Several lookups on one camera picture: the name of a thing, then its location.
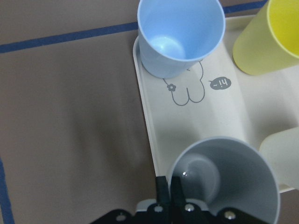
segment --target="light blue cup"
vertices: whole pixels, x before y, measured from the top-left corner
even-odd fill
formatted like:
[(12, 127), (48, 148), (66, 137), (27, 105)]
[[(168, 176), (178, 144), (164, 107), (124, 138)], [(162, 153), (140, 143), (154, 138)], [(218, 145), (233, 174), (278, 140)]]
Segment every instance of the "light blue cup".
[(159, 78), (178, 76), (221, 42), (225, 16), (218, 0), (140, 0), (141, 61)]

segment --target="cartoon drawing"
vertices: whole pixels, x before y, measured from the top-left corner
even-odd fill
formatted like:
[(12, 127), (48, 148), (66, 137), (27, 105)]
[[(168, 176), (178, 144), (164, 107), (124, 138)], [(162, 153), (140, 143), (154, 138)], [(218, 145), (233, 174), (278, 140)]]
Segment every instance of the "cartoon drawing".
[(185, 106), (189, 102), (199, 103), (205, 97), (205, 87), (202, 83), (204, 75), (201, 62), (186, 70), (178, 78), (163, 79), (171, 92), (173, 102), (178, 106)]

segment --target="cup rim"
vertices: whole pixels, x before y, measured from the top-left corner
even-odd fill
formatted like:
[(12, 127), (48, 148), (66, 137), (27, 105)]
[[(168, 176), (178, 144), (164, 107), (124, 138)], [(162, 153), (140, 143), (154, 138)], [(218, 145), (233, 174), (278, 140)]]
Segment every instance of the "cup rim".
[(140, 21), (140, 10), (141, 10), (141, 5), (142, 3), (144, 2), (145, 0), (140, 0), (139, 4), (138, 4), (138, 10), (137, 10), (137, 23), (138, 23), (138, 30), (141, 32), (141, 34), (143, 35), (143, 38), (146, 40), (146, 42), (148, 43), (148, 45), (150, 45), (150, 47), (155, 51), (157, 52), (158, 54), (162, 55), (163, 57), (165, 58), (168, 58), (168, 59), (171, 59), (171, 60), (174, 60), (174, 61), (177, 61), (177, 62), (195, 62), (195, 61), (200, 61), (202, 60), (203, 58), (205, 58), (206, 56), (208, 56), (209, 54), (211, 54), (221, 43), (223, 37), (224, 37), (224, 33), (225, 33), (225, 27), (226, 27), (226, 18), (225, 18), (225, 15), (224, 15), (224, 11), (223, 11), (223, 8), (222, 8), (222, 5), (220, 4), (220, 2), (218, 0), (215, 0), (216, 1), (216, 4), (218, 5), (220, 12), (221, 12), (221, 15), (222, 15), (222, 32), (221, 32), (221, 35), (219, 37), (219, 41), (218, 43), (209, 51), (207, 52), (206, 54), (200, 56), (200, 57), (194, 57), (194, 58), (190, 58), (190, 59), (179, 59), (179, 58), (175, 58), (175, 57), (171, 57), (171, 56), (168, 56), (166, 54), (163, 54), (159, 51), (157, 51), (153, 46), (152, 44), (150, 44), (148, 38), (146, 37), (143, 29), (140, 27), (139, 25), (139, 21)]

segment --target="gray cup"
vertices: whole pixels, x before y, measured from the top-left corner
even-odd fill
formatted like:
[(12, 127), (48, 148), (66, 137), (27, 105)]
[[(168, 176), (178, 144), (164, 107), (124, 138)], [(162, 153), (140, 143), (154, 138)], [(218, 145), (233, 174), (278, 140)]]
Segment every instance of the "gray cup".
[(177, 158), (168, 180), (172, 176), (180, 177), (186, 198), (204, 201), (213, 215), (231, 207), (268, 223), (278, 221), (280, 196), (273, 172), (254, 148), (237, 139), (194, 143)]

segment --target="blue tape line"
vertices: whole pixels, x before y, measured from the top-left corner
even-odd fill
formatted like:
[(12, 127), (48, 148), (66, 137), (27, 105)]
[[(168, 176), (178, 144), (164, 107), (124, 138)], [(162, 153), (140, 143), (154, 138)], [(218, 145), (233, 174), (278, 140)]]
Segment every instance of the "blue tape line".
[[(263, 1), (244, 3), (244, 4), (234, 5), (234, 6), (227, 6), (227, 7), (223, 7), (223, 11), (225, 14), (228, 14), (228, 13), (235, 13), (235, 12), (240, 12), (240, 11), (245, 11), (245, 10), (250, 10), (255, 8), (261, 8), (266, 2), (267, 2), (266, 0), (263, 0)], [(74, 40), (85, 39), (89, 37), (95, 37), (95, 36), (101, 36), (107, 34), (115, 34), (115, 33), (130, 31), (130, 30), (136, 30), (136, 29), (138, 29), (137, 22), (132, 22), (132, 23), (126, 23), (126, 24), (121, 24), (116, 26), (90, 29), (86, 31), (79, 31), (79, 32), (62, 34), (62, 35), (42, 37), (42, 38), (37, 38), (37, 39), (32, 39), (27, 41), (2, 44), (0, 45), (0, 53), (7, 53), (16, 50), (35, 48), (35, 47), (40, 47), (40, 46), (54, 44), (54, 43), (74, 41)]]
[(240, 5), (234, 5), (234, 6), (227, 6), (227, 7), (223, 7), (223, 11), (225, 14), (228, 14), (228, 13), (235, 13), (235, 12), (240, 12), (240, 11), (245, 11), (250, 9), (261, 8), (264, 6), (264, 4), (266, 4), (266, 2), (267, 0), (249, 2)]
[(115, 25), (110, 27), (103, 27), (103, 28), (90, 29), (90, 30), (62, 34), (62, 35), (42, 37), (42, 38), (37, 38), (37, 39), (32, 39), (27, 41), (0, 45), (0, 53), (7, 53), (10, 51), (40, 47), (40, 46), (54, 44), (54, 43), (80, 40), (80, 39), (107, 35), (107, 34), (116, 34), (120, 32), (136, 30), (136, 29), (138, 29), (137, 22), (132, 22), (132, 23), (126, 23), (126, 24)]
[(4, 167), (1, 158), (0, 158), (0, 206), (1, 206), (2, 218), (4, 224), (14, 224), (14, 216), (11, 210), (11, 204), (8, 197)]

